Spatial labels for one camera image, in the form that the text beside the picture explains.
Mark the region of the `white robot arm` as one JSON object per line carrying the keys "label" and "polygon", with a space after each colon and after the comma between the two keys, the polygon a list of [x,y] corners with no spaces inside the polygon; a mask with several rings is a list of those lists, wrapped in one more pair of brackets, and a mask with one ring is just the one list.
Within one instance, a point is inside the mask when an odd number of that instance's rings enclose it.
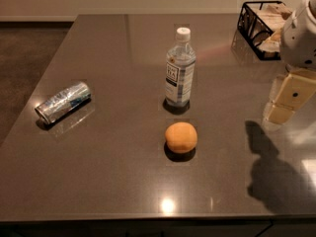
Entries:
{"label": "white robot arm", "polygon": [[280,33],[280,58],[288,72],[278,75],[264,121],[281,125],[316,93],[316,0],[302,0]]}

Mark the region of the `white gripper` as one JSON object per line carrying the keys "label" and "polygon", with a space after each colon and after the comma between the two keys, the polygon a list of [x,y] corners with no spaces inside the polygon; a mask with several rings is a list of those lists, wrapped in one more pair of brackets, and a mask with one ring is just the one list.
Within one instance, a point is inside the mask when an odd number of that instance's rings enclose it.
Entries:
{"label": "white gripper", "polygon": [[316,93],[316,72],[312,71],[316,69],[316,20],[313,16],[294,15],[285,22],[280,57],[300,69],[279,75],[273,83],[263,117],[277,125],[286,123]]}

